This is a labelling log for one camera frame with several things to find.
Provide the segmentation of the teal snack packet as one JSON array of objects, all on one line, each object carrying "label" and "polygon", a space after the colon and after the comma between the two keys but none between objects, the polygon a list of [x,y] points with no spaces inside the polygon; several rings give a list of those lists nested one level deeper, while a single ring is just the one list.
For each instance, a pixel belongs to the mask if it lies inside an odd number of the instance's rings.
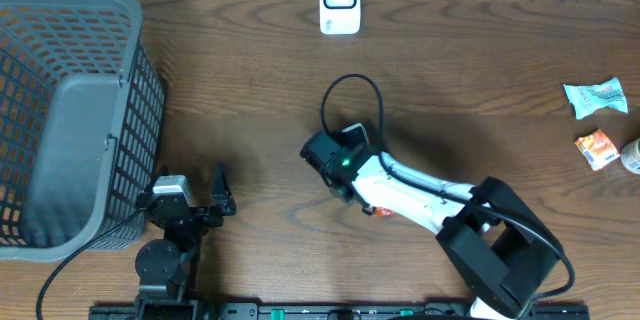
[{"label": "teal snack packet", "polygon": [[569,104],[574,108],[577,120],[582,120],[604,108],[628,113],[627,99],[618,78],[612,78],[597,85],[564,84],[563,89]]}]

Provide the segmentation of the red chocolate bar wrapper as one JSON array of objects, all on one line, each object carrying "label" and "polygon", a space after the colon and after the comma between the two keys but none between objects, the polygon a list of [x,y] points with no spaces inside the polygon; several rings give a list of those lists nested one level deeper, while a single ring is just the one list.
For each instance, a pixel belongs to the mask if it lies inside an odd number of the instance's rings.
[{"label": "red chocolate bar wrapper", "polygon": [[395,212],[393,210],[387,209],[384,207],[372,207],[371,210],[372,210],[372,215],[377,217],[386,217],[386,216],[395,215]]}]

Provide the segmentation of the orange tissue packet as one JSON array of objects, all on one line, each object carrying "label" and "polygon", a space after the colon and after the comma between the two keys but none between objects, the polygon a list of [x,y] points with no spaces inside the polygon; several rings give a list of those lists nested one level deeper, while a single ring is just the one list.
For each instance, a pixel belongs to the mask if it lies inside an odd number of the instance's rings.
[{"label": "orange tissue packet", "polygon": [[599,171],[620,157],[611,139],[601,130],[579,137],[574,144],[593,171]]}]

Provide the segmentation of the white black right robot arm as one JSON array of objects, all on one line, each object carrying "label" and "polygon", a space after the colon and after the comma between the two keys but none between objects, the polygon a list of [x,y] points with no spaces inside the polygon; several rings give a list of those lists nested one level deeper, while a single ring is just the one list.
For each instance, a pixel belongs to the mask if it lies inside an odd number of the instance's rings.
[{"label": "white black right robot arm", "polygon": [[545,297],[540,287],[558,263],[575,272],[558,239],[503,181],[455,183],[414,170],[366,141],[323,135],[302,157],[334,195],[369,215],[383,209],[429,230],[475,296],[469,315],[518,319]]}]

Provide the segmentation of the green lid jar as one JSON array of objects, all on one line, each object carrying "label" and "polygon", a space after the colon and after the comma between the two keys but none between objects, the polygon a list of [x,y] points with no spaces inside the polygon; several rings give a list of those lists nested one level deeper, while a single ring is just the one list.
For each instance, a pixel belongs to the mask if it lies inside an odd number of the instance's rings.
[{"label": "green lid jar", "polygon": [[639,143],[640,139],[635,139],[626,144],[620,152],[620,159],[624,168],[636,175],[640,174]]}]

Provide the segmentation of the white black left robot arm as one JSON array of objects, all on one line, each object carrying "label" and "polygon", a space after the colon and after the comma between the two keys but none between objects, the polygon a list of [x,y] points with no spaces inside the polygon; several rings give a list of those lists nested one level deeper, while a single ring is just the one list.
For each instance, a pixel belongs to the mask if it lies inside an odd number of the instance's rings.
[{"label": "white black left robot arm", "polygon": [[183,175],[171,175],[167,167],[137,196],[136,208],[163,231],[139,250],[135,270],[139,293],[134,316],[139,320],[216,319],[211,301],[196,293],[195,283],[204,236],[223,225],[226,216],[236,214],[236,203],[225,177],[217,166],[210,193],[211,204],[192,204],[192,191]]}]

